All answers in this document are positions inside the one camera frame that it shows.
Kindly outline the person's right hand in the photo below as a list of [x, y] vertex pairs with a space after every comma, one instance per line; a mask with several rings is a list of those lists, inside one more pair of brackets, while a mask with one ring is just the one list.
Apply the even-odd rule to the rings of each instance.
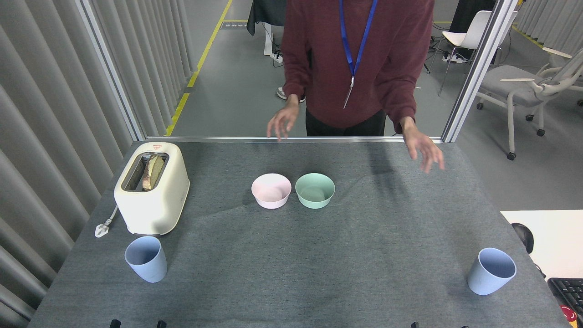
[[285, 106], [277, 111], [268, 121], [266, 137], [275, 136], [278, 141], [287, 139], [300, 113], [300, 99], [298, 95], [287, 96]]

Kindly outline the person's left hand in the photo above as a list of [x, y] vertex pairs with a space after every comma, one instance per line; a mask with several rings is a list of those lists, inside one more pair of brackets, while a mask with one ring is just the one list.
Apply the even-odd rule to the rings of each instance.
[[445, 170], [445, 158], [443, 151], [427, 135], [422, 133], [413, 118], [400, 119], [404, 143], [412, 160], [421, 156], [420, 170], [429, 174], [433, 165], [440, 170]]

